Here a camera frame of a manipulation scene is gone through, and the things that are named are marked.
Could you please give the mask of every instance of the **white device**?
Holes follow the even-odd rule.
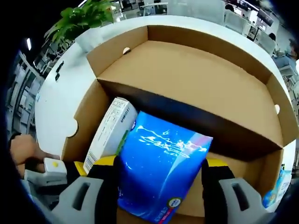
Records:
[[[43,174],[25,170],[24,180],[38,187],[67,184],[66,167],[63,161],[44,158],[45,172]]]
[[[137,111],[124,98],[117,97],[109,106],[89,147],[83,169],[88,174],[101,157],[115,155],[125,133],[131,130]]]

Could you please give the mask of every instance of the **cardboard box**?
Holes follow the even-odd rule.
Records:
[[[126,47],[131,52],[123,55]],[[87,59],[97,80],[74,116],[79,128],[65,141],[64,160],[84,159],[108,102],[123,96],[138,110],[213,136],[208,156],[262,196],[274,187],[282,148],[298,126],[283,88],[254,57],[215,36],[157,25],[121,34]],[[178,213],[204,216],[200,177]]]
[[[88,174],[101,157],[115,155],[121,139],[137,118],[137,111],[124,98],[115,98],[109,106],[91,142],[83,169]]]

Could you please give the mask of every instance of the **blue plastic bag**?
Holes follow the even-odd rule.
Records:
[[[167,223],[185,198],[211,137],[140,112],[122,146],[118,204],[153,223]]]

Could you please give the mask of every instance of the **green potted plant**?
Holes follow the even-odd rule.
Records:
[[[105,22],[113,22],[108,0],[88,0],[82,7],[66,8],[59,20],[45,36],[51,35],[53,42],[73,41],[89,28],[96,28]]]

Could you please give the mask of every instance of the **small package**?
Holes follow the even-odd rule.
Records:
[[[118,205],[167,223],[188,193],[212,137],[140,112],[120,152]]]
[[[136,120],[137,111],[124,98],[115,98],[109,106],[93,138],[83,168],[88,174],[93,164],[101,157],[115,155],[122,138]]]

